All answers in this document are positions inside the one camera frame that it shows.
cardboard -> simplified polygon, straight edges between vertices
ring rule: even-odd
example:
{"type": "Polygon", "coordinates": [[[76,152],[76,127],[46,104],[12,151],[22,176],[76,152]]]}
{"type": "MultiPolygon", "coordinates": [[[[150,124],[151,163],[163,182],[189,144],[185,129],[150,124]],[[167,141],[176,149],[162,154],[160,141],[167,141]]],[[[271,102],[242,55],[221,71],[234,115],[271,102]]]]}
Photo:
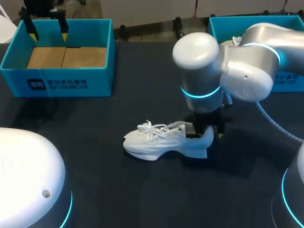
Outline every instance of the cardboard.
{"type": "Polygon", "coordinates": [[[67,48],[62,68],[104,67],[105,47],[67,48]]]}
{"type": "Polygon", "coordinates": [[[27,69],[61,68],[65,47],[34,47],[27,69]]]}

shoelace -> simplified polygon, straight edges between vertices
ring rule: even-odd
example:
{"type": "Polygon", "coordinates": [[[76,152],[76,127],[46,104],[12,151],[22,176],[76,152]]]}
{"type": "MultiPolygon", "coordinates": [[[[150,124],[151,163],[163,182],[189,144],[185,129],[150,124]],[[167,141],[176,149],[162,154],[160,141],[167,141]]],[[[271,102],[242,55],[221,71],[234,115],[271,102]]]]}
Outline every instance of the shoelace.
{"type": "Polygon", "coordinates": [[[234,46],[238,46],[242,40],[242,37],[232,37],[234,46]]]}
{"type": "Polygon", "coordinates": [[[138,125],[137,129],[140,132],[146,133],[149,141],[155,140],[158,137],[163,137],[163,133],[169,130],[165,124],[152,125],[149,120],[147,120],[147,123],[138,125]]]}

printed logo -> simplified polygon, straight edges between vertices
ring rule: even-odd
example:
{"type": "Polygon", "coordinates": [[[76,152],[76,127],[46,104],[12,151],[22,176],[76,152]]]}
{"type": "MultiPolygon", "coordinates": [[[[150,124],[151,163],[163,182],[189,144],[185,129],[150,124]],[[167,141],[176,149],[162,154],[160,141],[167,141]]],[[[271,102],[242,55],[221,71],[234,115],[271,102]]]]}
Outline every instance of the printed logo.
{"type": "Polygon", "coordinates": [[[31,90],[46,90],[42,79],[28,79],[28,85],[31,90]]]}

yellow label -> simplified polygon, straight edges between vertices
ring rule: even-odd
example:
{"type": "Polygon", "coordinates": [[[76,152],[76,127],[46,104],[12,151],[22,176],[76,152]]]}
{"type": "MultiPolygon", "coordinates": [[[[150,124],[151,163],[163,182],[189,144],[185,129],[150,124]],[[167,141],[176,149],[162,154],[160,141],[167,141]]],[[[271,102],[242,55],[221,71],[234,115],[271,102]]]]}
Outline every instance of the yellow label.
{"type": "Polygon", "coordinates": [[[29,33],[29,35],[37,42],[36,36],[34,33],[29,33]]]}
{"type": "Polygon", "coordinates": [[[63,41],[65,42],[67,39],[67,33],[61,33],[61,34],[62,34],[63,41]]]}

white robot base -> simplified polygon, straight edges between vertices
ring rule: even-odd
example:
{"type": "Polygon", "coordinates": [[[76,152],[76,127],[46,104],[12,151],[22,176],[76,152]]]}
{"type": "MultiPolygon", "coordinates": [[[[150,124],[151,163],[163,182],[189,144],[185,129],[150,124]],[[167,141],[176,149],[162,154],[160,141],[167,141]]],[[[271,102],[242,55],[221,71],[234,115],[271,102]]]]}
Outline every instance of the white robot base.
{"type": "Polygon", "coordinates": [[[0,227],[67,228],[73,196],[56,147],[29,131],[0,128],[0,227]]]}

